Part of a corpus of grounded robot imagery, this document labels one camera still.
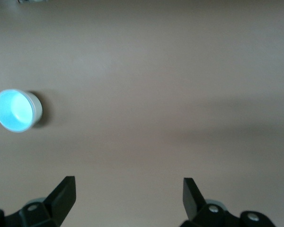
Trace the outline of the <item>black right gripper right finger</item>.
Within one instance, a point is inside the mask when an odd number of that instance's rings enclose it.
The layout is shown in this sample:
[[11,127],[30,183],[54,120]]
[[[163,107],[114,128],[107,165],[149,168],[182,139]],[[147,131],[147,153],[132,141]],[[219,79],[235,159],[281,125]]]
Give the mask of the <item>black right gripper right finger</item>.
[[239,217],[232,215],[223,203],[206,200],[193,178],[183,180],[183,204],[188,217],[182,227],[274,227],[266,215],[247,210]]

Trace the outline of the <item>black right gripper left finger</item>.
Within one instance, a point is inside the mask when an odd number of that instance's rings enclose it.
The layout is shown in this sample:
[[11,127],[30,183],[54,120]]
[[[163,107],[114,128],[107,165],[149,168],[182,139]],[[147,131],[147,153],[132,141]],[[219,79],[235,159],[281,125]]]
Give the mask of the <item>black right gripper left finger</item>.
[[7,216],[0,209],[0,227],[60,227],[75,201],[75,177],[67,176],[46,198],[31,200]]

